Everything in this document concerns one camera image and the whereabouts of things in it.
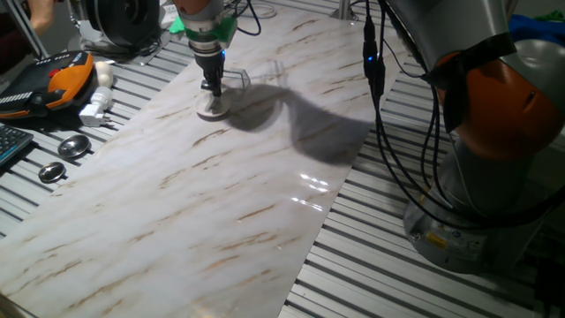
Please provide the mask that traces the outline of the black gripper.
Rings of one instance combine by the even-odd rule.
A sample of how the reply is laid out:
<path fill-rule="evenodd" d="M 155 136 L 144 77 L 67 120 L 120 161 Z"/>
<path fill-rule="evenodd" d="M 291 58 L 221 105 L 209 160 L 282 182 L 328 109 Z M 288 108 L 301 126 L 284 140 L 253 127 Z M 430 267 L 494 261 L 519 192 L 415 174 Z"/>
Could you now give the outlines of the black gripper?
<path fill-rule="evenodd" d="M 225 52 L 223 49 L 211 53 L 194 53 L 197 65 L 202 69 L 204 80 L 200 87 L 203 90 L 213 92 L 213 96 L 222 96 L 222 76 L 225 62 Z"/>

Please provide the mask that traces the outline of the bare person hand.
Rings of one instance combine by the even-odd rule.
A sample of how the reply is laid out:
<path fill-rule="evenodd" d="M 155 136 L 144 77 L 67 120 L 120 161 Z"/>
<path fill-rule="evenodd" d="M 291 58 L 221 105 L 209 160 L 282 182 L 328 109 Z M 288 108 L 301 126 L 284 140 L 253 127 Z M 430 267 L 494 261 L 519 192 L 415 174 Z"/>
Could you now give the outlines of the bare person hand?
<path fill-rule="evenodd" d="M 41 35 L 45 33 L 54 21 L 55 0 L 28 0 L 30 24 L 33 30 Z"/>

